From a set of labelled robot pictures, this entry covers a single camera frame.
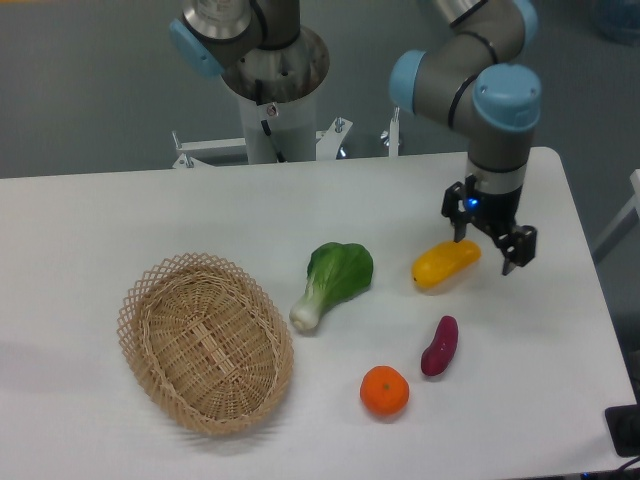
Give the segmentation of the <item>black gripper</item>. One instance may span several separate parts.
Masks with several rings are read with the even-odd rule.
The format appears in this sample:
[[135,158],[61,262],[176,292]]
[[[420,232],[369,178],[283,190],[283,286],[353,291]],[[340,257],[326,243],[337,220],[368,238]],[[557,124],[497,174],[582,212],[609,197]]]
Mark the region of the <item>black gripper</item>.
[[494,194],[481,191],[479,186],[473,174],[466,177],[465,184],[451,185],[444,192],[441,214],[453,228],[455,243],[466,237],[470,223],[488,235],[503,255],[502,275],[507,276],[535,258],[538,230],[516,223],[522,187]]

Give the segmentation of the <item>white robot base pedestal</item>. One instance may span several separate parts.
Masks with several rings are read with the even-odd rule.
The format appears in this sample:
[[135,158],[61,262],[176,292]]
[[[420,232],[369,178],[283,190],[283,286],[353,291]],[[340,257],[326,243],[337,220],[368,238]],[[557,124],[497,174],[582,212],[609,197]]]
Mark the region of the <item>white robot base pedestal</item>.
[[239,108],[244,139],[177,143],[187,165],[206,156],[246,152],[250,164],[335,160],[346,157],[343,143],[353,122],[338,116],[317,128],[316,105],[330,67],[324,41],[303,27],[292,44],[279,50],[255,48],[229,67],[179,20],[169,27],[179,53],[206,78],[219,77]]

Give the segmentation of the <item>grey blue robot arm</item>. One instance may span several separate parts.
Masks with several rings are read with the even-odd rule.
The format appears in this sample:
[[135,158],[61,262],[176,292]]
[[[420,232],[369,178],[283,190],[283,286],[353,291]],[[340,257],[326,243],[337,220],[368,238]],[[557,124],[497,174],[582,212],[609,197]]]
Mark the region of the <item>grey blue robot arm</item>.
[[[515,58],[536,34],[537,14],[528,1],[440,1],[437,8],[453,37],[432,54],[405,52],[389,95],[401,111],[467,138],[465,179],[446,190],[442,213],[456,240],[468,226],[489,236],[510,272],[536,254],[536,229],[515,215],[542,88]],[[301,23],[298,2],[186,1],[169,34],[196,72],[221,78],[244,108],[250,162],[317,158],[315,95],[330,59]]]

